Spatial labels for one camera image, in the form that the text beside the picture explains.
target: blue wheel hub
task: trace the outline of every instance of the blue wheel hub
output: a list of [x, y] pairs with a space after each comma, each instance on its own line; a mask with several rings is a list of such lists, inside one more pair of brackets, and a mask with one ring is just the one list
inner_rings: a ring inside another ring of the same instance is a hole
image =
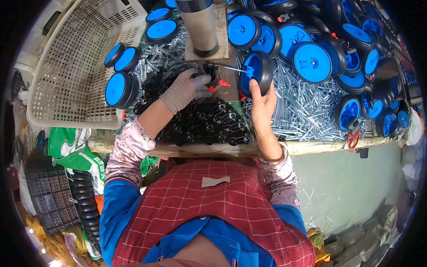
[[302, 44], [295, 52], [295, 70], [304, 80], [321, 83], [329, 78], [332, 63], [328, 53], [315, 43]]

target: wooden board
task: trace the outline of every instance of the wooden board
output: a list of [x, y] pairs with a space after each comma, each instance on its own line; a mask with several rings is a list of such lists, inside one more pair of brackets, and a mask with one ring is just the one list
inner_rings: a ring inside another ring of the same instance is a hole
[[218, 37], [218, 52], [207, 58], [201, 58], [194, 54], [193, 42], [190, 35], [187, 34], [185, 43], [185, 61], [213, 61], [218, 59], [229, 58], [228, 34], [227, 34], [227, 16], [225, 12], [225, 4], [213, 4], [215, 14], [216, 35]]

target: apron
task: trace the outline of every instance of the apron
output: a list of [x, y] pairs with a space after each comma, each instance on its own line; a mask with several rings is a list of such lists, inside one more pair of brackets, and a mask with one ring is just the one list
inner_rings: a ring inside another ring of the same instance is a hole
[[[202, 188], [203, 177], [225, 176], [230, 183]], [[140, 263], [162, 237], [199, 216], [228, 222], [268, 251], [277, 266], [314, 266], [312, 244], [279, 218], [269, 203], [271, 196], [256, 165], [197, 160], [174, 166], [144, 191], [117, 243], [113, 266]]]

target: glove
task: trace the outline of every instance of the glove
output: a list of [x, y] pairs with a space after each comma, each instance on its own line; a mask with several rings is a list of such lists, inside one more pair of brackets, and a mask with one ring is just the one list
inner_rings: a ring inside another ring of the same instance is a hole
[[190, 79], [190, 76], [196, 72], [196, 69], [184, 71], [160, 96], [160, 99], [174, 114], [185, 108], [194, 98], [212, 96], [212, 93], [205, 86], [211, 81], [211, 76], [203, 74]]

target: perforated basket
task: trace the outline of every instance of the perforated basket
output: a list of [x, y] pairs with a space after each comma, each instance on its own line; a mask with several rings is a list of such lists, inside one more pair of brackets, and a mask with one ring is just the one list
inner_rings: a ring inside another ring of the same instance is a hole
[[146, 16], [138, 0], [77, 0], [41, 55], [27, 119], [37, 126], [118, 129], [123, 110], [105, 102], [114, 70], [104, 59], [119, 42], [139, 46]]

